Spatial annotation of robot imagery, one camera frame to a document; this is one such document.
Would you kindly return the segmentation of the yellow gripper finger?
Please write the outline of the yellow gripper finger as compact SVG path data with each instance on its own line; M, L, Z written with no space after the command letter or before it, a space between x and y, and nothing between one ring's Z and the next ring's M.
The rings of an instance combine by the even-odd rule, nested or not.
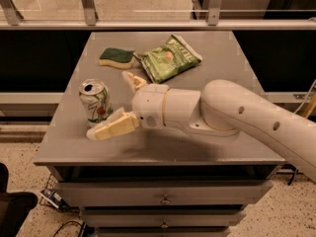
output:
M140 88L147 85L147 82L143 78L130 72L124 71L122 73L122 78L133 94L135 94Z
M120 108L113 112L105 121L90 128L86 135L91 140L107 140L134 132L139 127L139 120L134 112L126 112Z

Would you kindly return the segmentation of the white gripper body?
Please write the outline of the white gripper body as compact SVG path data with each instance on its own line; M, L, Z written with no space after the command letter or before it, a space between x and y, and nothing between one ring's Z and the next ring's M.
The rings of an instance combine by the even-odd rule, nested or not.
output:
M163 104L167 85L149 84L141 87L134 95L131 105L132 110L144 128L162 128Z

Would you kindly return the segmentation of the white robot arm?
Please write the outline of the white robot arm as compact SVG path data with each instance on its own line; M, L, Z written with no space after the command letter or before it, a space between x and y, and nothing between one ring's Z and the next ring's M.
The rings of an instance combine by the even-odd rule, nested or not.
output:
M118 109L87 131L89 139L110 139L140 126L172 127L195 139L219 144L244 132L316 181L315 122L227 80L212 80L195 91L148 84L129 72L122 77L133 92L132 111Z

